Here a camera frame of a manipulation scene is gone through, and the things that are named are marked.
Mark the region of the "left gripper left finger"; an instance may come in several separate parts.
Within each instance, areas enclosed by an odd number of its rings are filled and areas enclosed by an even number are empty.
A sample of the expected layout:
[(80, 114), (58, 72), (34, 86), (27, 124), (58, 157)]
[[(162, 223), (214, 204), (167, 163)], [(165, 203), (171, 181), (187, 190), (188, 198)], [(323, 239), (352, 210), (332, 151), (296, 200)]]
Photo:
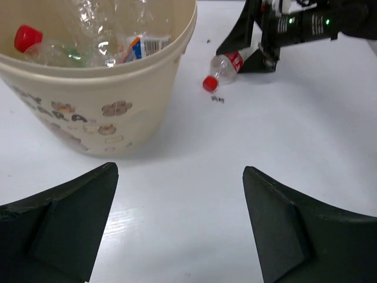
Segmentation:
[(1, 206), (1, 282), (89, 282), (118, 183), (105, 163)]

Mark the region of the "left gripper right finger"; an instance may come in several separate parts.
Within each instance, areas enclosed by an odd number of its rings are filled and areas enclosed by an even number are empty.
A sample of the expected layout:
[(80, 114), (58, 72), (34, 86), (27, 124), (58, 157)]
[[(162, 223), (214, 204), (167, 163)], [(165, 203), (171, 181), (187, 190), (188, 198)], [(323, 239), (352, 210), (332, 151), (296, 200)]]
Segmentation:
[(264, 282), (375, 282), (376, 218), (248, 166), (243, 187)]

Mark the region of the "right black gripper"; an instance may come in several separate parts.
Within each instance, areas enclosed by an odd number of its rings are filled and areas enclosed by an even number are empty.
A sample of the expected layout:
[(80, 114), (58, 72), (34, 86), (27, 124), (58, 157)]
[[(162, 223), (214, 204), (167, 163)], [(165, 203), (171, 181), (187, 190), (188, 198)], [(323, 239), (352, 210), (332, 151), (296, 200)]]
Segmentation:
[[(365, 38), (370, 23), (369, 1), (297, 1), (303, 9), (284, 13), (283, 2), (246, 0), (229, 35), (216, 55), (239, 51), (243, 65), (239, 73), (274, 73), (282, 47), (324, 39), (338, 33)], [(250, 47), (254, 24), (262, 31), (259, 47)]]

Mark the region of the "small red label bottle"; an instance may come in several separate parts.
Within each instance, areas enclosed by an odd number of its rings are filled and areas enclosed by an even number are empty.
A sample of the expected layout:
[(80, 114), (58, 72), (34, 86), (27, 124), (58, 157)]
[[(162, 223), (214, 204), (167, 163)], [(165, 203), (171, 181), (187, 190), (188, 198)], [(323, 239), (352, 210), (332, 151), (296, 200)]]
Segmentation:
[(220, 85), (233, 82), (246, 60), (256, 50), (256, 48), (249, 47), (227, 54), (215, 55), (210, 62), (209, 74), (203, 80), (203, 88), (212, 93)]

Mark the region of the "blue label clear bottle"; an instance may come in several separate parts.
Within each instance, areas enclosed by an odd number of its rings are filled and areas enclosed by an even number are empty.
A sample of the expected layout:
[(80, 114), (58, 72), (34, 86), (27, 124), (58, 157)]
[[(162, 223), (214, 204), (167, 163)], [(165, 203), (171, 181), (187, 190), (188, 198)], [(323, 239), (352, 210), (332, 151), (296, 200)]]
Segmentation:
[(115, 16), (123, 28), (123, 62), (148, 57), (171, 43), (172, 1), (116, 1)]

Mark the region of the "long red label bottle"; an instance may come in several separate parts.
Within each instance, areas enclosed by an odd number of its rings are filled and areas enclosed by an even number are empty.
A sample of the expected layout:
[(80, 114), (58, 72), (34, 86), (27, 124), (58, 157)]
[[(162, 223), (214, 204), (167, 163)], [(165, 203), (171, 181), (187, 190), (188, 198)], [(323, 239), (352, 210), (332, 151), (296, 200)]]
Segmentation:
[(23, 53), (27, 61), (35, 64), (79, 68), (75, 67), (67, 57), (66, 49), (72, 47), (48, 38), (45, 39), (41, 31), (28, 25), (21, 25), (18, 28), (14, 38), (14, 47)]

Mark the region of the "green plastic bottle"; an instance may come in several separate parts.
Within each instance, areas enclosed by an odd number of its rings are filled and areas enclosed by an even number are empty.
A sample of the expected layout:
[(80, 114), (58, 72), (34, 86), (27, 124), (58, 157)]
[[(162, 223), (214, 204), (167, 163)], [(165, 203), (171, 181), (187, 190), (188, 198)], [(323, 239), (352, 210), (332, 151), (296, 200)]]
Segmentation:
[(75, 67), (84, 68), (87, 66), (87, 60), (84, 55), (81, 55), (75, 48), (66, 49), (67, 57), (70, 59)]

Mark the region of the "tan round paper bin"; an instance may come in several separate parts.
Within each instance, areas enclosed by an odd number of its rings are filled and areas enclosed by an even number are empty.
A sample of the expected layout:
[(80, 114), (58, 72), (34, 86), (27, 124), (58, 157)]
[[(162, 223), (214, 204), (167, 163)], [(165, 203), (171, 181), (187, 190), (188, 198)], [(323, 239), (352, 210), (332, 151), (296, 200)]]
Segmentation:
[(70, 34), (51, 1), (1, 2), (1, 80), (55, 136), (76, 152), (120, 156), (158, 129), (181, 56), (197, 20), (196, 1), (173, 1), (171, 43), (149, 42), (153, 55), (113, 68), (54, 68), (28, 63), (14, 47), (27, 24), (47, 38)]

